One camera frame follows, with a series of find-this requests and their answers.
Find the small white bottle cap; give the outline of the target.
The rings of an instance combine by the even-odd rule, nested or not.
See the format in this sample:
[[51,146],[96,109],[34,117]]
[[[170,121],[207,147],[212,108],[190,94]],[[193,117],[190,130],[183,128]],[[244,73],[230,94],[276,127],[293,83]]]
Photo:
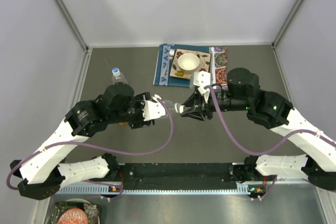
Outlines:
[[184,111],[185,111],[185,106],[184,105],[180,105],[179,112],[183,113]]

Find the clear plastic bottle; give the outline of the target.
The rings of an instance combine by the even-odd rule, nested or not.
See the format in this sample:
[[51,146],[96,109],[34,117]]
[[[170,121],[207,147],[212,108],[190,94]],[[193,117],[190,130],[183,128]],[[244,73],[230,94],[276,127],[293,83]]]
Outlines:
[[171,114],[180,114],[180,112],[179,112],[179,107],[181,105],[180,103],[173,102],[173,101],[170,101],[170,100],[164,100],[163,104],[167,107],[168,111]]
[[121,71],[120,71],[120,75],[119,76],[114,76],[112,74],[112,84],[117,84],[117,83],[128,84],[128,81],[126,80],[125,76],[123,75],[123,73]]

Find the blue white bottle cap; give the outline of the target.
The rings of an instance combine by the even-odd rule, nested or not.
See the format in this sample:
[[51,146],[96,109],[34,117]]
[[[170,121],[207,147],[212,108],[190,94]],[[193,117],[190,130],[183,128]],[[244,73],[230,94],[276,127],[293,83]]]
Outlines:
[[112,69],[112,74],[113,74],[114,76],[119,76],[119,75],[120,75],[120,70],[119,70],[118,68],[113,68],[113,69]]

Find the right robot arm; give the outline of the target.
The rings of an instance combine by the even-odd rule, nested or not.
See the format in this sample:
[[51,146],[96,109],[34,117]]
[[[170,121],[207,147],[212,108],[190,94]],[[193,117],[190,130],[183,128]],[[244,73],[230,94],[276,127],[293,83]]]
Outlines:
[[245,68],[228,72],[228,89],[210,84],[209,74],[192,75],[193,94],[176,107],[180,116],[200,121],[217,112],[246,111],[247,118],[281,135],[282,140],[268,151],[253,152],[244,148],[232,135],[225,121],[222,125],[231,141],[249,156],[232,170],[237,182],[266,177],[294,177],[316,187],[335,191],[335,141],[306,120],[282,95],[260,88],[259,77]]

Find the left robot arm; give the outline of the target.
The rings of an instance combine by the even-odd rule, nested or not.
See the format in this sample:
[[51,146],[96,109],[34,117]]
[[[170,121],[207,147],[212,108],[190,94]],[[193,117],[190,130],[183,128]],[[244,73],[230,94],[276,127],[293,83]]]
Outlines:
[[146,127],[165,114],[157,98],[138,95],[126,83],[106,88],[93,100],[80,101],[65,115],[53,134],[30,157],[10,164],[11,176],[21,178],[15,188],[25,198],[43,200],[58,190],[86,180],[114,180],[119,174],[115,151],[89,161],[65,163],[68,154],[110,124],[126,123],[132,129]]

